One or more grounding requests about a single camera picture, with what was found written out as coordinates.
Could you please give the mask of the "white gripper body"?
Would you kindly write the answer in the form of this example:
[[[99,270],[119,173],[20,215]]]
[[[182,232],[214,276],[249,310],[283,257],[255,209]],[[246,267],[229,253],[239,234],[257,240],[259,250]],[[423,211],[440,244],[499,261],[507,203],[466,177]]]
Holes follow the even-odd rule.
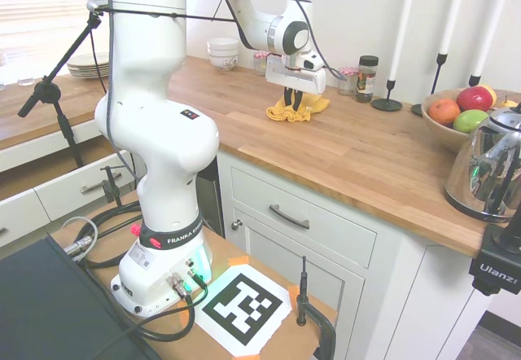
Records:
[[[270,83],[309,94],[322,94],[326,89],[326,72],[323,69],[316,72],[290,70],[282,57],[276,55],[267,57],[265,78]]]

